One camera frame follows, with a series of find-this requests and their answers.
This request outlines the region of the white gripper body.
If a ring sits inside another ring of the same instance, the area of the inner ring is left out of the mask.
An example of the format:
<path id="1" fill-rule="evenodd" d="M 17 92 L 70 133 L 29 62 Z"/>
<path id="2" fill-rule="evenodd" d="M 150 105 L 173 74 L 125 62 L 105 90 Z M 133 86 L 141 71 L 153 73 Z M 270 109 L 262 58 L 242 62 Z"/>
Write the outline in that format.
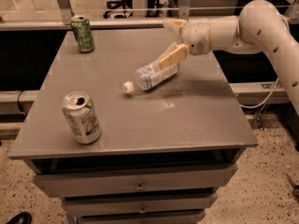
<path id="1" fill-rule="evenodd" d="M 210 52 L 210 22 L 208 19 L 188 21 L 181 28 L 181 41 L 190 48 L 191 55 Z"/>

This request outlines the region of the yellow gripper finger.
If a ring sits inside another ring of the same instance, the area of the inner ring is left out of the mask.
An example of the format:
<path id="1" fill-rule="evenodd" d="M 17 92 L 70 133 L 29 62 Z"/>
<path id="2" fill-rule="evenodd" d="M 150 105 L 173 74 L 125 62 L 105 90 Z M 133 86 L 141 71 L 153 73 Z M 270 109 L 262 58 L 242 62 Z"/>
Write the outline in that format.
<path id="1" fill-rule="evenodd" d="M 158 58 L 158 67 L 163 70 L 175 63 L 185 61 L 190 54 L 190 48 L 186 44 L 174 42 Z"/>
<path id="2" fill-rule="evenodd" d="M 186 25 L 188 22 L 182 19 L 165 19 L 163 26 L 172 32 L 182 43 L 186 42 Z"/>

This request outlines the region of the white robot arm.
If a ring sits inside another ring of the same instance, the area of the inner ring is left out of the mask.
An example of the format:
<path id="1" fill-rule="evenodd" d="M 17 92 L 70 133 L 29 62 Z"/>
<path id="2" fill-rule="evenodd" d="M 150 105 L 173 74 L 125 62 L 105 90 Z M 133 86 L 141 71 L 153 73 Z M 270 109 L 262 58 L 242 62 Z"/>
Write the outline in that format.
<path id="1" fill-rule="evenodd" d="M 299 43 L 291 35 L 284 16 L 271 3 L 251 1 L 237 16 L 194 21 L 167 19 L 164 28 L 175 34 L 180 43 L 158 60 L 159 68 L 212 50 L 233 54 L 261 52 L 272 64 L 293 108 L 299 113 Z"/>

